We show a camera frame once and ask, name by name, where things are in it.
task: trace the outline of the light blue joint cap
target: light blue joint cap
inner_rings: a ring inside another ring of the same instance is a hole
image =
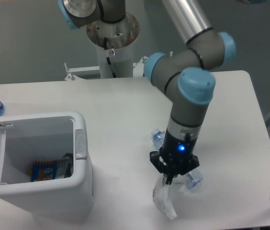
[[[206,105],[212,100],[215,85],[215,77],[209,71],[198,67],[184,69],[178,78],[181,94],[198,105]]]
[[[162,57],[165,56],[166,54],[158,52],[158,53],[154,53],[152,54],[148,60],[145,63],[144,66],[144,75],[146,78],[148,78],[148,80],[151,82],[151,78],[152,78],[152,72],[153,72],[153,68],[155,66],[155,64],[157,63],[157,61]]]
[[[69,29],[71,29],[71,30],[78,29],[77,26],[74,25],[74,23],[73,23],[72,20],[70,19],[68,13],[66,12],[66,9],[65,9],[65,7],[64,7],[64,5],[63,5],[62,0],[58,0],[57,3],[58,3],[58,6],[59,6],[60,10],[62,11],[62,13],[63,13],[63,15],[64,15],[64,18],[65,18],[65,20],[66,20],[66,22],[67,22],[67,24],[68,24],[68,26],[69,26]]]
[[[227,32],[220,32],[218,34],[222,37],[223,43],[225,44],[225,58],[222,64],[226,64],[232,61],[235,57],[236,44],[233,37]]]

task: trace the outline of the crumpled white paper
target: crumpled white paper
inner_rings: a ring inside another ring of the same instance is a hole
[[[172,202],[169,199],[169,185],[163,183],[163,176],[157,180],[152,197],[156,207],[165,214],[166,217],[169,219],[177,217]]]

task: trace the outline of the blue led light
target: blue led light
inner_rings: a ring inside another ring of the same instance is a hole
[[[178,150],[179,150],[179,151],[183,151],[183,152],[184,152],[184,151],[186,150],[186,148],[185,148],[185,146],[184,146],[184,145],[179,144],[179,145],[178,145]]]

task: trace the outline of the aluminum tube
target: aluminum tube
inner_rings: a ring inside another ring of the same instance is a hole
[[[211,27],[197,0],[162,0],[162,2],[185,43]]]

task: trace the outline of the white trash bin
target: white trash bin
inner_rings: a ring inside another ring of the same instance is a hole
[[[65,153],[73,153],[71,177],[31,182],[34,161]],[[92,164],[80,113],[0,117],[0,198],[35,214],[91,209]]]

